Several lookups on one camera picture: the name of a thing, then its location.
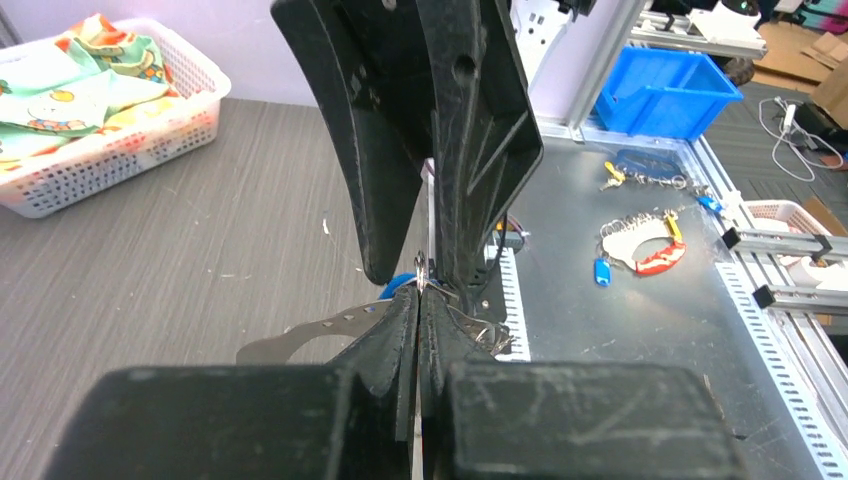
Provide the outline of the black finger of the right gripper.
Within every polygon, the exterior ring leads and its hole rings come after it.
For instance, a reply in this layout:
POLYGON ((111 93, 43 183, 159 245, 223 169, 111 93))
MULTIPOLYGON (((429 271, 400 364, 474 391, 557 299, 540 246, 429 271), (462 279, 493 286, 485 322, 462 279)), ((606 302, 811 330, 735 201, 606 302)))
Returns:
POLYGON ((543 144, 506 3, 421 1, 418 13, 434 90, 437 278, 463 291, 543 144))
POLYGON ((414 1, 275 1, 348 189, 362 268, 388 283, 432 152, 433 84, 414 1))

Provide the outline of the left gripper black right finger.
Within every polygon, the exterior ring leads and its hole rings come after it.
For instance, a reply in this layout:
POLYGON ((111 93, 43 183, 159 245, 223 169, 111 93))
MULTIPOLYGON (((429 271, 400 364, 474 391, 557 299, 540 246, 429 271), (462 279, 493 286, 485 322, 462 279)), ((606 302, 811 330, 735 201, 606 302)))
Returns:
POLYGON ((427 479, 742 479, 703 380, 673 366, 500 362, 420 296, 427 479))

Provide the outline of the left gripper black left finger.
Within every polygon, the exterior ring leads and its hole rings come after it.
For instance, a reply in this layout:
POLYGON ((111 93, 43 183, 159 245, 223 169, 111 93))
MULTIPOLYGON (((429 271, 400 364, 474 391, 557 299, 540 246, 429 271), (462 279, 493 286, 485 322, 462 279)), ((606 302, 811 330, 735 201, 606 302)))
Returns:
POLYGON ((48 479, 408 479, 419 294, 329 362, 116 370, 89 391, 48 479))

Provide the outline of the blue capped key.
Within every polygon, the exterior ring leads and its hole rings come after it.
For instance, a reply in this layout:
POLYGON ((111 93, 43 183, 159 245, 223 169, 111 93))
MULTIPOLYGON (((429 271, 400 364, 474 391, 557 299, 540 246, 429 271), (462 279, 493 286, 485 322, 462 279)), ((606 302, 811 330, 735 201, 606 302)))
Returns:
POLYGON ((404 272, 393 277, 388 284, 383 288, 378 296, 379 300, 390 300, 395 296, 396 291, 409 284, 416 283, 416 274, 413 272, 404 272))

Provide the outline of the metal keyring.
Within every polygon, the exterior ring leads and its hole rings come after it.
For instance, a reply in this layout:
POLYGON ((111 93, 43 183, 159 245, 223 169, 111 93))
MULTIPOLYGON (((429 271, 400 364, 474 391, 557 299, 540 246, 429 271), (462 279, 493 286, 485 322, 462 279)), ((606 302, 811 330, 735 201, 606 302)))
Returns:
POLYGON ((427 289, 430 283, 429 258, 424 251, 419 250, 414 258, 415 284, 420 295, 427 289))

